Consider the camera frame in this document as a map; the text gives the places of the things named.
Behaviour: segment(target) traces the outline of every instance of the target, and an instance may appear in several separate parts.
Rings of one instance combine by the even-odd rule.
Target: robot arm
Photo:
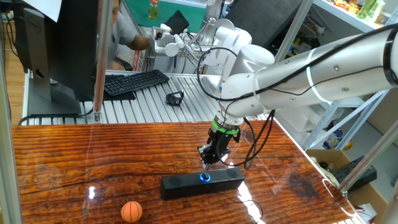
[[[203,163],[210,166],[228,153],[229,140],[239,132],[243,117],[286,107],[329,103],[396,88],[396,34],[397,31],[392,29],[370,35],[315,66],[307,67],[270,90],[242,100],[221,101],[220,110],[216,112],[209,130],[207,145],[198,148]],[[239,98],[272,86],[336,46],[354,38],[356,37],[348,37],[272,65],[264,65],[265,61],[272,62],[266,49],[247,45],[239,52],[231,76],[223,85],[221,97]],[[225,132],[231,133],[228,138],[225,138]]]

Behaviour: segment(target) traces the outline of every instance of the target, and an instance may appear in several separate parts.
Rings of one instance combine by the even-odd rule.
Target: black keyboard
[[[150,86],[168,82],[170,78],[159,70],[151,70],[134,75],[128,75],[121,78],[105,82],[105,91],[116,96],[128,91],[141,90]]]

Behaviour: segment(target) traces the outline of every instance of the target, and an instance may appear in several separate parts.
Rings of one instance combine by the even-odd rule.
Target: wood grain surface
[[[263,121],[253,122],[258,133]],[[13,129],[24,223],[124,223],[123,205],[137,201],[137,223],[257,223],[253,202],[208,194],[160,198],[160,178],[203,171],[197,146],[210,123],[23,126]],[[251,133],[232,143],[226,160],[238,163]],[[217,165],[213,169],[224,169]],[[225,194],[258,202],[259,223],[336,223],[352,208],[274,123],[266,147],[245,181]]]

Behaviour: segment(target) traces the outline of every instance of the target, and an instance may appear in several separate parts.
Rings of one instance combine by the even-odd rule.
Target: orange ball
[[[142,207],[138,202],[128,202],[124,204],[121,215],[128,223],[136,222],[142,216]]]

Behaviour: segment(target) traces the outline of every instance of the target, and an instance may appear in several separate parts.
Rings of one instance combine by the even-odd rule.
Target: computer monitor
[[[57,22],[23,2],[11,9],[19,59],[33,74],[28,115],[80,114],[79,100],[94,96],[98,0],[62,1]]]

